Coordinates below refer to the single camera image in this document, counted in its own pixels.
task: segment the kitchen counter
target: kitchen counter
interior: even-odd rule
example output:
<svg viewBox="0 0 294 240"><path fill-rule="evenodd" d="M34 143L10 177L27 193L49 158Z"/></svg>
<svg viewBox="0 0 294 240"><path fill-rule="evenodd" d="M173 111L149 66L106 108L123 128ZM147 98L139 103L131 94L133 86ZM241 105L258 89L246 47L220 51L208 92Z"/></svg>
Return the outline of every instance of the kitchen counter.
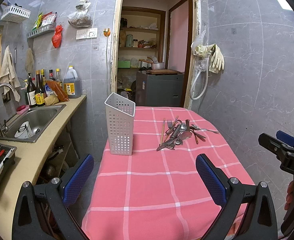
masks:
<svg viewBox="0 0 294 240"><path fill-rule="evenodd" d="M0 236L11 239L11 229L16 201L25 181L36 184L40 171L51 150L70 120L71 116L85 100L86 95L69 102L61 102L66 107L49 124L35 143L23 143L0 140L0 143L17 147L15 164L10 167L0 183Z"/></svg>

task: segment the stainless steel sink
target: stainless steel sink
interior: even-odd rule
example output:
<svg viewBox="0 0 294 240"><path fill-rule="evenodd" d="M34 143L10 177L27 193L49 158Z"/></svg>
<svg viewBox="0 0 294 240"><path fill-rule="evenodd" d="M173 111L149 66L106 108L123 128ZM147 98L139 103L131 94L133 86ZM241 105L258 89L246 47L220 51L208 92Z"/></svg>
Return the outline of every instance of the stainless steel sink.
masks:
<svg viewBox="0 0 294 240"><path fill-rule="evenodd" d="M47 126L52 122L52 120L61 112L61 110L66 105L57 105L57 106L40 106L30 108L28 111L24 112L15 119L9 126L8 131L5 133L5 136L0 135L0 140L6 141L15 141L15 142L28 142L34 143L38 140L43 131ZM26 121L29 121L34 136L31 136L27 139L18 139L15 138L15 134L18 131L19 127Z"/></svg>

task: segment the person's hand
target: person's hand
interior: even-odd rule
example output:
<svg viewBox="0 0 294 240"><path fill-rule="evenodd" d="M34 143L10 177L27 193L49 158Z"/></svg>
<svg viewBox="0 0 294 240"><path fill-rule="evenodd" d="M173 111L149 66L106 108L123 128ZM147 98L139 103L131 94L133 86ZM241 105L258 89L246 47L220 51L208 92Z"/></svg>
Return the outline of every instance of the person's hand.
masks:
<svg viewBox="0 0 294 240"><path fill-rule="evenodd" d="M285 210L288 210L289 204L293 201L293 191L294 191L294 181L289 183L288 189L287 189L287 196L286 196L286 204L284 206Z"/></svg>

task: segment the red plastic bag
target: red plastic bag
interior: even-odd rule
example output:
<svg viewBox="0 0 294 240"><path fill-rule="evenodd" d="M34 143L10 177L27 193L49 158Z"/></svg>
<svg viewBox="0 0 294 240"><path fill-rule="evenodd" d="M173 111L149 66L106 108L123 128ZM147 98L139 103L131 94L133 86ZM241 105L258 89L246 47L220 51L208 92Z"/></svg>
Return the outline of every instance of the red plastic bag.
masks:
<svg viewBox="0 0 294 240"><path fill-rule="evenodd" d="M62 33L63 27L62 25L58 25L55 29L55 34L52 36L51 41L55 48L59 48L61 43L61 33Z"/></svg>

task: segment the towel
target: towel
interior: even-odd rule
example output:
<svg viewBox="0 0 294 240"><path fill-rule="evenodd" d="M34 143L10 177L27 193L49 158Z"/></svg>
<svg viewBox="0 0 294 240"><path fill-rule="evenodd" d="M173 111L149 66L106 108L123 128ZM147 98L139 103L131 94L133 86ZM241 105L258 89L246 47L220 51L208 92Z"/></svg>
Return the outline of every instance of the towel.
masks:
<svg viewBox="0 0 294 240"><path fill-rule="evenodd" d="M15 68L12 65L12 54L9 50L9 46L5 49L3 55L3 61L0 70L0 84L9 83L14 88L20 87L20 82L18 80ZM3 93L6 94L10 89L8 87L3 88ZM13 95L17 102L20 101L20 95L16 90L14 90Z"/></svg>

